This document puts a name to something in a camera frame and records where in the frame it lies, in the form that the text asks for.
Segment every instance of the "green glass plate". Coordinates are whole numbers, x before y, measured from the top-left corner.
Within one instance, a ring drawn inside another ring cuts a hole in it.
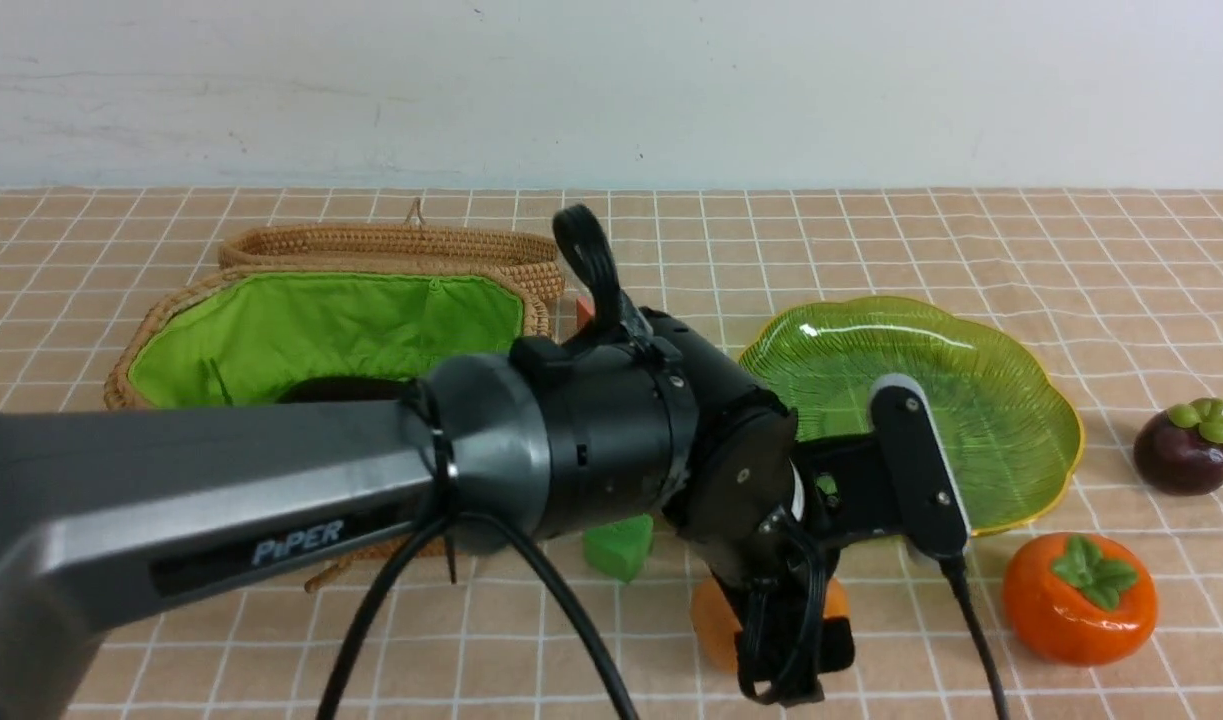
[[[1081,418],[1020,342],[916,299],[794,307],[739,363],[797,407],[799,439],[868,432],[873,381],[887,373],[916,379],[976,535],[1049,511],[1082,457]]]

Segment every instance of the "orange fruit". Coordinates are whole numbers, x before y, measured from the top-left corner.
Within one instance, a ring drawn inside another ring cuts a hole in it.
[[[734,675],[739,667],[735,634],[740,632],[740,621],[735,619],[735,611],[726,603],[717,579],[708,577],[695,588],[690,615],[695,638],[708,663],[723,674]],[[846,619],[849,615],[848,592],[838,578],[830,578],[826,589],[826,620]]]
[[[1158,588],[1144,562],[1095,534],[1024,543],[1003,577],[1015,637],[1052,663],[1090,667],[1140,650],[1158,625]]]

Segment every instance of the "wicker basket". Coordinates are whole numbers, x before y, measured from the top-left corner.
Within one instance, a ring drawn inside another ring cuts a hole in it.
[[[548,307],[543,301],[538,299],[533,292],[521,287],[519,281],[510,277],[510,275],[479,263],[461,264],[445,260],[393,259],[386,262],[386,264],[378,265],[372,263],[358,264],[356,262],[329,263],[318,258],[305,258],[300,259],[298,263],[291,263],[290,259],[286,259],[278,265],[235,265],[224,268],[219,273],[208,275],[208,277],[203,277],[201,281],[164,297],[164,299],[158,301],[157,306],[153,306],[153,309],[149,309],[148,315],[146,315],[146,319],[137,328],[131,342],[124,350],[122,354],[119,356],[113,372],[105,379],[104,405],[109,410],[154,410],[157,406],[139,389],[136,389],[131,381],[132,364],[136,357],[139,356],[139,352],[144,351],[144,347],[148,346],[150,339],[161,332],[171,319],[183,313],[183,310],[188,310],[190,307],[194,307],[199,302],[208,299],[208,297],[235,286],[242,279],[268,273],[368,273],[442,275],[443,277],[448,277],[448,275],[478,275],[478,277],[487,277],[489,281],[498,284],[503,290],[516,295],[523,302],[523,328],[521,328],[521,334],[525,334],[525,336],[550,336],[552,334],[550,313],[548,313]],[[405,537],[400,537],[391,542],[379,543],[374,546],[366,546],[356,553],[350,553],[350,555],[328,566],[318,577],[305,583],[305,589],[314,592],[323,584],[331,582],[347,570],[353,561],[386,559],[397,550],[397,546],[405,539]],[[439,539],[439,542],[433,542],[429,546],[426,546],[419,555],[422,557],[439,556],[444,551],[445,544]]]
[[[415,258],[495,270],[545,302],[559,299],[566,290],[556,243],[550,238],[429,225],[419,213],[419,199],[415,199],[401,224],[274,225],[251,229],[219,246],[221,268],[305,262],[384,268]]]

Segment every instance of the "green block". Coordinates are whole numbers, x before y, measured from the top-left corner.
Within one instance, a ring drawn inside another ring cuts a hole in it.
[[[651,515],[640,515],[585,531],[585,561],[599,573],[631,583],[647,565],[653,528]]]

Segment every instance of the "yellow plate rim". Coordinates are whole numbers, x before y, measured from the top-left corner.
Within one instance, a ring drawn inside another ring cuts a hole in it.
[[[1060,392],[1060,389],[1055,388],[1055,384],[1051,381],[1051,373],[1047,372],[1046,366],[1042,364],[1042,359],[1040,359],[1040,357],[1033,354],[1033,352],[1030,351],[1029,347],[1024,346],[1021,341],[1015,340],[1015,337],[1010,336],[1010,334],[1003,332],[998,328],[993,328],[992,325],[986,325],[985,323],[980,323],[977,320],[959,318],[959,315],[954,315],[953,313],[949,313],[949,310],[944,310],[940,307],[936,307],[929,302],[916,299],[916,297],[905,297],[903,295],[865,295],[861,297],[852,297],[852,299],[821,299],[816,302],[804,302],[802,304],[789,307],[788,310],[781,310],[781,313],[777,313],[774,318],[770,318],[769,320],[767,320],[766,324],[762,325],[762,329],[758,330],[757,336],[753,337],[753,342],[748,342],[747,346],[744,346],[744,350],[740,350],[740,354],[736,356],[735,361],[744,368],[744,356],[747,354],[752,347],[756,347],[758,343],[766,340],[767,334],[770,334],[770,329],[774,328],[777,323],[780,323],[784,315],[788,315],[794,310],[806,309],[806,307],[823,307],[823,309],[835,310],[839,309],[839,307],[844,306],[866,306],[866,304],[872,304],[872,302],[877,301],[905,302],[905,304],[909,306],[923,307],[923,309],[931,310],[931,313],[934,314],[940,314],[945,319],[954,323],[976,325],[976,328],[981,328],[986,332],[993,332],[996,334],[996,336],[1000,336],[1010,345],[1015,346],[1015,348],[1018,348],[1019,352],[1022,352],[1022,354],[1030,357],[1030,359],[1033,361],[1033,364],[1036,364],[1037,368],[1041,369],[1042,381],[1046,383],[1047,388],[1051,388],[1051,391],[1054,392],[1055,396],[1059,397],[1060,401],[1064,402],[1064,405],[1068,406],[1069,411],[1071,411],[1073,413],[1074,423],[1077,424],[1077,451],[1074,452],[1073,461],[1069,462],[1069,469],[1064,474],[1064,480],[1060,482],[1060,490],[1055,493],[1055,496],[1052,498],[1051,501],[1042,507],[1042,510],[1037,510],[1036,512],[1026,516],[1026,518],[1015,520],[1011,523],[993,524],[991,528],[972,528],[971,534],[972,537],[981,538],[981,537],[989,537],[1005,533],[1009,531],[1014,531],[1016,528],[1022,528],[1025,524],[1031,524],[1033,523],[1033,520],[1038,520],[1041,518],[1041,516],[1047,515],[1047,512],[1049,512],[1051,510],[1054,510],[1055,506],[1058,506],[1059,502],[1064,500],[1064,496],[1068,495],[1069,488],[1073,487],[1073,476],[1074,473],[1077,473],[1077,466],[1082,463],[1082,455],[1084,452],[1086,452],[1086,443],[1087,443],[1086,425],[1082,424],[1082,414],[1077,412],[1077,406],[1074,406],[1073,402],[1069,402],[1069,397],[1065,396],[1064,392]]]

